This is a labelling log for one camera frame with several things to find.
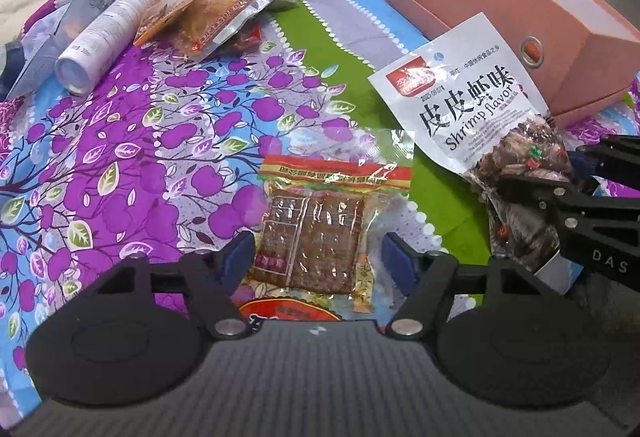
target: metal rivet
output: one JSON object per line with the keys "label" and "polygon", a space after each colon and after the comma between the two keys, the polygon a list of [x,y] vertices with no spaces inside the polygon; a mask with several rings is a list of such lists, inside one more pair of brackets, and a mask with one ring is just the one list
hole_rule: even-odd
{"label": "metal rivet", "polygon": [[217,322],[214,328],[223,336],[238,336],[246,330],[246,324],[238,318],[226,318]]}
{"label": "metal rivet", "polygon": [[422,330],[422,324],[411,318],[401,318],[391,324],[391,330],[402,336],[413,336]]}

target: ribbed gray surface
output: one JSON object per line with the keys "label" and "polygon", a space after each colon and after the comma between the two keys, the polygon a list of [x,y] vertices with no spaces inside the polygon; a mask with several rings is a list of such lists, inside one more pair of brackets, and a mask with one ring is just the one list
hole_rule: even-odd
{"label": "ribbed gray surface", "polygon": [[17,437],[618,437],[588,403],[503,409],[449,384],[418,343],[371,322],[267,321],[217,343],[171,393],[124,409],[43,403]]}

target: white cylindrical can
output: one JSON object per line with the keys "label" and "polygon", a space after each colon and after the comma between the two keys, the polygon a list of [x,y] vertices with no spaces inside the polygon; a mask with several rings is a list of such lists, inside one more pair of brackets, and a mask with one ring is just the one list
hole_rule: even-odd
{"label": "white cylindrical can", "polygon": [[80,33],[56,61],[56,76],[72,94],[94,90],[133,40],[143,13],[156,0],[116,0]]}

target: black circular disc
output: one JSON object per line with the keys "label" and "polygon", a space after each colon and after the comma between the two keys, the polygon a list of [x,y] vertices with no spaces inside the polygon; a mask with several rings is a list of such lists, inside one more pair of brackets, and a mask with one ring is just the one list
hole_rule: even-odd
{"label": "black circular disc", "polygon": [[495,404],[549,407],[584,396],[609,368],[594,322],[560,297],[505,296],[447,322],[438,360],[455,383]]}
{"label": "black circular disc", "polygon": [[27,368],[41,395],[91,406],[137,403],[196,366],[200,334],[179,313],[117,295],[78,300],[27,344]]}

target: green stripe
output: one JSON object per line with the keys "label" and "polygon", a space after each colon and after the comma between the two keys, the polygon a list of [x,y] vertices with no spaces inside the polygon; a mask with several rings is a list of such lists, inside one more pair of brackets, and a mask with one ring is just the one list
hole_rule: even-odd
{"label": "green stripe", "polygon": [[[305,6],[281,11],[275,18],[293,49],[307,49],[306,66],[322,72],[332,65],[340,65],[325,81],[329,85],[347,85],[337,99],[356,105],[350,112],[352,119],[368,128],[399,128],[394,115],[367,80],[373,74],[372,69],[335,45]],[[484,205],[478,202],[466,182],[437,166],[418,147],[410,199],[427,214],[428,222],[435,226],[450,253],[464,263],[486,263],[489,243]]]}

